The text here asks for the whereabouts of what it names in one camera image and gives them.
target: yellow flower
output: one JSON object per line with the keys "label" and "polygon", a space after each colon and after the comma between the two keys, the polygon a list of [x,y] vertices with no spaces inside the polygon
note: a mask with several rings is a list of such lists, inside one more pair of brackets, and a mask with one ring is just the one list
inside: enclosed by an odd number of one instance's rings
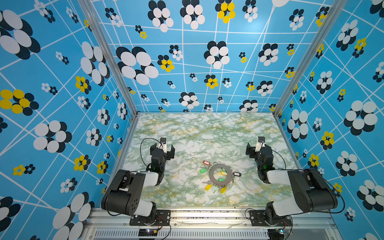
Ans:
{"label": "yellow flower", "polygon": [[291,49],[291,50],[289,50],[289,51],[287,52],[287,54],[290,55],[290,56],[291,56],[292,54],[294,54],[294,53],[295,53],[295,50],[294,50],[294,49]]}
{"label": "yellow flower", "polygon": [[316,156],[316,155],[314,155],[312,153],[311,157],[310,157],[309,165],[312,166],[312,167],[319,166],[320,165],[320,163],[319,163],[319,156]]}
{"label": "yellow flower", "polygon": [[321,53],[324,50],[324,44],[321,44],[319,49],[317,49],[318,53]]}
{"label": "yellow flower", "polygon": [[14,167],[13,168],[13,175],[14,176],[16,176],[16,175],[21,176],[21,175],[23,175],[24,171],[25,171],[25,167],[23,165],[20,165],[18,167]]}
{"label": "yellow flower", "polygon": [[363,47],[367,45],[367,38],[359,39],[357,44],[355,45],[355,49],[358,51],[362,50]]}
{"label": "yellow flower", "polygon": [[291,77],[293,77],[294,76],[294,74],[295,74],[295,71],[288,71],[288,73],[285,75],[287,78],[291,78]]}
{"label": "yellow flower", "polygon": [[145,39],[147,37],[147,34],[143,31],[143,32],[140,33],[140,37],[142,39]]}
{"label": "yellow flower", "polygon": [[342,186],[340,184],[338,184],[337,182],[335,182],[335,185],[333,185],[334,188],[336,188],[336,191],[338,191],[339,193],[342,193]]}

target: black cable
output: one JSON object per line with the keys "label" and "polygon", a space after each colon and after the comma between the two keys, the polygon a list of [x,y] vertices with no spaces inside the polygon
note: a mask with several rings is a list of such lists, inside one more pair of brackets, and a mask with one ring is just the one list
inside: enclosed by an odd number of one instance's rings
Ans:
{"label": "black cable", "polygon": [[171,228],[171,226],[170,226],[170,224],[169,224],[169,233],[167,234],[167,236],[170,234],[170,231],[172,230],[172,228]]}
{"label": "black cable", "polygon": [[287,169],[287,165],[285,164],[285,160],[284,158],[279,154],[279,156],[281,157],[281,159],[284,161],[284,166],[285,166],[285,169]]}
{"label": "black cable", "polygon": [[[250,218],[247,218],[247,215],[245,214],[245,213],[247,212],[247,210],[248,210],[248,209],[246,209],[246,210],[244,211],[244,216],[245,216],[246,219],[251,220]],[[263,214],[262,212],[260,212],[259,210],[256,210],[256,209],[251,209],[251,210],[258,211],[259,213],[261,213],[262,215],[264,215],[264,214]]]}
{"label": "black cable", "polygon": [[291,230],[289,231],[288,237],[285,240],[287,240],[289,238],[289,236],[291,235],[292,229],[293,229],[293,218],[292,218],[292,215],[291,215],[291,221],[292,221]]}
{"label": "black cable", "polygon": [[141,141],[141,144],[140,144],[140,157],[141,157],[141,160],[143,161],[145,167],[148,167],[149,164],[148,164],[148,165],[145,164],[145,162],[144,162],[144,160],[143,160],[143,157],[142,157],[142,155],[141,155],[141,145],[143,144],[143,142],[144,142],[145,139],[153,139],[153,140],[156,140],[157,142],[159,142],[159,141],[158,141],[157,139],[155,139],[155,138],[152,138],[152,137],[144,138],[144,139]]}
{"label": "black cable", "polygon": [[333,188],[333,190],[335,190],[340,195],[341,200],[343,201],[343,208],[340,211],[338,211],[338,212],[331,212],[331,211],[329,211],[329,212],[323,212],[323,213],[326,213],[326,214],[339,214],[339,213],[343,212],[344,209],[345,209],[345,201],[344,201],[343,196],[339,193],[339,191],[337,191],[337,189],[330,182],[328,182],[325,178],[323,178],[323,176],[321,176],[319,174],[316,174],[316,173],[313,173],[313,172],[309,171],[308,169],[303,169],[303,171],[306,171],[306,172],[309,172],[309,173],[312,173],[314,175],[317,175],[317,176],[321,177],[324,181],[326,181]]}

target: white flower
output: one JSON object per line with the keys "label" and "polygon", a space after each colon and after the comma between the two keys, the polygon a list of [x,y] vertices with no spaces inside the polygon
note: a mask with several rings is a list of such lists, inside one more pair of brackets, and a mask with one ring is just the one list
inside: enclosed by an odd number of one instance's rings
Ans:
{"label": "white flower", "polygon": [[324,169],[323,169],[322,167],[320,167],[317,171],[319,171],[319,173],[320,173],[321,175],[324,175]]}
{"label": "white flower", "polygon": [[59,52],[56,52],[56,57],[57,57],[57,59],[59,59],[59,61],[63,60],[63,58],[64,58],[63,55]]}
{"label": "white flower", "polygon": [[348,212],[348,214],[349,214],[350,216],[352,216],[352,217],[355,217],[355,216],[356,216],[356,214],[355,214],[355,210],[353,210],[351,207],[349,207],[349,208],[347,209],[347,212]]}

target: blue patterned wall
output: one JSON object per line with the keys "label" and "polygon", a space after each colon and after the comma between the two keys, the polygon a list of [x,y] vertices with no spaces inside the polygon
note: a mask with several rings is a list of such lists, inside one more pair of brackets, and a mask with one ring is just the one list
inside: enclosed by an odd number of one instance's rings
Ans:
{"label": "blue patterned wall", "polygon": [[333,0],[92,1],[144,112],[269,112]]}
{"label": "blue patterned wall", "polygon": [[[301,167],[346,202],[344,239],[383,239],[384,3],[349,0],[279,114]],[[340,211],[343,203],[340,198]]]}
{"label": "blue patterned wall", "polygon": [[0,5],[0,239],[77,239],[132,116],[77,1]]}

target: black and white flower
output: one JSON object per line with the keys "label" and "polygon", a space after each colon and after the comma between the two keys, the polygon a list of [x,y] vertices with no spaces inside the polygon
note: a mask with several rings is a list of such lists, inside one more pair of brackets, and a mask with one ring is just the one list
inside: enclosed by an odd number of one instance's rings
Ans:
{"label": "black and white flower", "polygon": [[77,15],[72,12],[71,8],[67,7],[66,8],[66,13],[74,21],[74,23],[78,23],[79,22],[79,19],[77,18]]}
{"label": "black and white flower", "polygon": [[67,124],[57,120],[51,121],[48,125],[39,123],[34,131],[38,138],[34,140],[33,147],[37,150],[45,149],[50,153],[63,152],[65,144],[72,139],[72,134],[67,131]]}
{"label": "black and white flower", "polygon": [[180,15],[185,24],[190,24],[193,30],[199,27],[199,24],[205,22],[203,16],[203,7],[199,0],[183,0],[183,8],[180,9]]}
{"label": "black and white flower", "polygon": [[359,32],[359,29],[356,27],[357,24],[357,19],[353,20],[351,23],[344,24],[344,26],[341,28],[341,33],[337,39],[337,48],[340,48],[342,51],[345,51],[347,50],[348,45],[353,44],[355,42],[356,35]]}
{"label": "black and white flower", "polygon": [[289,20],[291,21],[291,24],[289,25],[289,27],[291,27],[293,31],[303,26],[303,20],[304,20],[303,13],[304,13],[304,9],[300,9],[300,10],[295,9],[292,15],[289,17]]}
{"label": "black and white flower", "polygon": [[39,11],[41,16],[45,17],[48,20],[48,22],[52,23],[56,21],[53,16],[53,12],[51,10],[48,10],[44,3],[40,2],[39,0],[35,0],[35,4],[33,6],[36,11]]}
{"label": "black and white flower", "polygon": [[62,182],[60,187],[60,192],[61,193],[64,193],[64,192],[69,192],[69,191],[73,191],[74,190],[74,187],[77,185],[77,181],[75,178],[72,178],[71,180],[70,179],[67,179],[65,180],[65,182]]}
{"label": "black and white flower", "polygon": [[208,64],[213,64],[215,69],[220,69],[222,65],[229,63],[228,48],[224,41],[220,41],[219,43],[210,41],[207,44],[207,48],[208,51],[204,53],[204,58]]}
{"label": "black and white flower", "polygon": [[358,166],[356,164],[358,158],[355,154],[349,154],[347,151],[341,152],[341,157],[337,158],[336,167],[340,169],[340,174],[344,177],[348,174],[355,176]]}
{"label": "black and white flower", "polygon": [[85,57],[81,59],[81,68],[83,71],[92,77],[94,83],[99,86],[104,85],[104,78],[110,77],[109,68],[106,66],[106,59],[98,46],[92,47],[88,42],[84,41],[81,44],[81,49]]}
{"label": "black and white flower", "polygon": [[172,57],[175,58],[177,61],[180,61],[180,59],[183,58],[183,52],[179,49],[179,46],[170,45],[169,48],[169,53],[172,54]]}
{"label": "black and white flower", "polygon": [[125,103],[118,103],[118,116],[125,120],[128,115],[127,105]]}
{"label": "black and white flower", "polygon": [[317,81],[316,89],[319,90],[321,94],[324,94],[326,90],[329,90],[331,88],[331,84],[333,82],[331,76],[332,71],[322,72],[320,74],[320,78]]}
{"label": "black and white flower", "polygon": [[369,12],[371,14],[375,14],[379,12],[379,17],[384,18],[384,1],[383,0],[372,0],[371,8]]}
{"label": "black and white flower", "polygon": [[375,70],[375,75],[373,76],[373,80],[376,80],[378,83],[384,78],[384,69],[382,69],[383,66],[384,62],[380,62],[379,66]]}
{"label": "black and white flower", "polygon": [[170,18],[170,11],[167,9],[164,1],[160,0],[157,3],[153,0],[148,3],[150,11],[148,12],[148,18],[152,20],[152,24],[155,27],[160,27],[160,30],[165,33],[168,28],[173,27],[173,20]]}
{"label": "black and white flower", "polygon": [[19,213],[20,209],[20,204],[13,204],[12,197],[4,197],[0,200],[0,232],[11,225],[11,217]]}
{"label": "black and white flower", "polygon": [[359,187],[357,196],[363,200],[363,206],[372,210],[375,208],[377,211],[384,210],[384,187],[376,185],[371,180],[365,180],[364,185]]}
{"label": "black and white flower", "polygon": [[263,46],[263,50],[259,52],[260,62],[264,63],[264,66],[269,66],[271,63],[277,61],[279,50],[277,49],[278,45],[276,43],[270,45],[266,43]]}
{"label": "black and white flower", "polygon": [[245,12],[244,18],[248,20],[248,22],[252,22],[253,19],[257,18],[257,7],[256,0],[246,0],[245,6],[243,6],[243,12]]}
{"label": "black and white flower", "polygon": [[224,78],[222,83],[224,83],[224,87],[226,88],[232,87],[232,82],[230,81],[229,78]]}
{"label": "black and white flower", "polygon": [[354,101],[351,110],[345,114],[344,125],[350,127],[355,136],[360,135],[362,131],[373,131],[377,123],[377,116],[373,113],[376,108],[376,103],[372,101],[364,105],[360,100]]}
{"label": "black and white flower", "polygon": [[321,118],[316,118],[315,121],[313,122],[312,128],[314,129],[315,132],[320,131],[320,127],[323,123],[321,122]]}
{"label": "black and white flower", "polygon": [[305,139],[308,135],[308,113],[306,111],[299,111],[294,109],[291,114],[291,119],[288,121],[287,131],[291,133],[291,139],[293,142],[299,141],[299,138]]}
{"label": "black and white flower", "polygon": [[86,134],[87,134],[87,139],[86,139],[87,144],[91,144],[92,146],[99,145],[99,142],[101,141],[101,138],[102,138],[99,129],[93,128],[92,130],[88,130]]}
{"label": "black and white flower", "polygon": [[306,97],[307,97],[307,91],[301,91],[300,102],[304,103],[306,101],[306,99],[305,99]]}
{"label": "black and white flower", "polygon": [[88,98],[85,98],[84,96],[78,96],[77,97],[77,105],[79,105],[82,108],[88,109],[91,106],[91,103],[89,102]]}
{"label": "black and white flower", "polygon": [[[132,48],[132,52],[125,47],[118,47],[116,56],[121,60],[118,63],[120,72],[127,78],[135,79],[141,85],[147,85],[149,78],[156,78],[159,75],[159,71],[151,63],[151,57],[141,47]],[[141,70],[133,69],[136,62],[140,64]]]}
{"label": "black and white flower", "polygon": [[240,112],[257,112],[259,109],[257,108],[259,104],[257,103],[257,100],[244,100],[243,105],[239,107]]}
{"label": "black and white flower", "polygon": [[162,98],[162,99],[161,99],[161,102],[164,103],[164,105],[165,105],[166,107],[169,107],[169,106],[170,106],[170,103],[169,103],[169,101],[168,101],[166,98]]}
{"label": "black and white flower", "polygon": [[197,100],[197,96],[195,93],[181,93],[181,98],[179,99],[179,102],[182,106],[187,107],[188,109],[193,109],[194,107],[197,107],[200,105],[199,101]]}
{"label": "black and white flower", "polygon": [[53,228],[58,229],[53,239],[79,239],[83,234],[87,219],[94,202],[88,202],[89,194],[83,192],[76,195],[71,204],[61,208],[53,218]]}
{"label": "black and white flower", "polygon": [[18,58],[29,59],[31,52],[40,52],[40,44],[32,38],[32,28],[11,10],[0,12],[0,45]]}
{"label": "black and white flower", "polygon": [[108,125],[108,121],[111,117],[108,115],[108,110],[105,108],[97,110],[97,121],[101,122],[101,124]]}
{"label": "black and white flower", "polygon": [[206,112],[213,112],[214,108],[210,104],[204,105],[204,109]]}
{"label": "black and white flower", "polygon": [[273,82],[272,81],[261,81],[260,85],[257,86],[257,93],[261,94],[262,97],[273,92]]}

